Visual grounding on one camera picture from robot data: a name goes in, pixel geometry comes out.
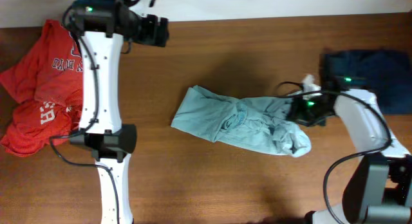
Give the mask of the light grey-blue t-shirt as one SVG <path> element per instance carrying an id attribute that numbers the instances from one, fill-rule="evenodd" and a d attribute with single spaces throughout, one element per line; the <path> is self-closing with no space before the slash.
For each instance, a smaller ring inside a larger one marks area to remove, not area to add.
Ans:
<path id="1" fill-rule="evenodd" d="M 263 154 L 300 157 L 312 149 L 300 127 L 286 119 L 291 98 L 234 98 L 193 86 L 171 127 L 210 142 Z"/>

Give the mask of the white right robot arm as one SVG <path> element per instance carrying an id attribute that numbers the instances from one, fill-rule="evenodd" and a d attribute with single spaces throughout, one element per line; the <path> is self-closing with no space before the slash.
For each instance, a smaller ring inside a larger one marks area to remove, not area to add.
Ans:
<path id="1" fill-rule="evenodd" d="M 355 87 L 350 77 L 327 77 L 321 85 L 313 75 L 300 83 L 303 106 L 331 111 L 346 126 L 356 152 L 333 163 L 323 180 L 325 210 L 311 211 L 306 223 L 411 223 L 411 153 L 388 127 L 377 98 Z M 328 179 L 341 163 L 359 158 L 342 201 L 331 205 Z"/>

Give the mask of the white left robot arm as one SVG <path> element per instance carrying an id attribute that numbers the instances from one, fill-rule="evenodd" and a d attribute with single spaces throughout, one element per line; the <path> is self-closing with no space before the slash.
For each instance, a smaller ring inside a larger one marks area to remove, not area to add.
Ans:
<path id="1" fill-rule="evenodd" d="M 71 144 L 91 151 L 100 180 L 102 223 L 133 223 L 128 168 L 137 130 L 124 124 L 118 103 L 123 46 L 164 47 L 168 19 L 147 14 L 156 0 L 74 0 L 62 23 L 79 42 L 82 58 L 82 111 Z"/>

